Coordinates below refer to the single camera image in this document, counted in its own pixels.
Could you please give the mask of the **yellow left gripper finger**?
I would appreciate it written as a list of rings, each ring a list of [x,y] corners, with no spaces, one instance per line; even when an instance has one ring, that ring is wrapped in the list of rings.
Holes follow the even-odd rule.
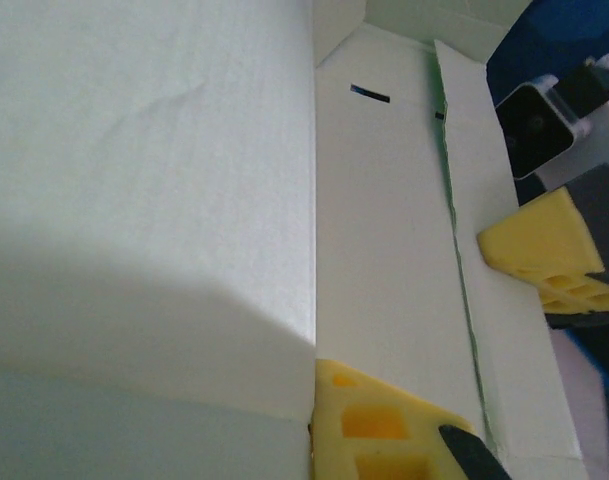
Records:
[[[310,436],[313,480],[512,480],[466,419],[333,360]]]

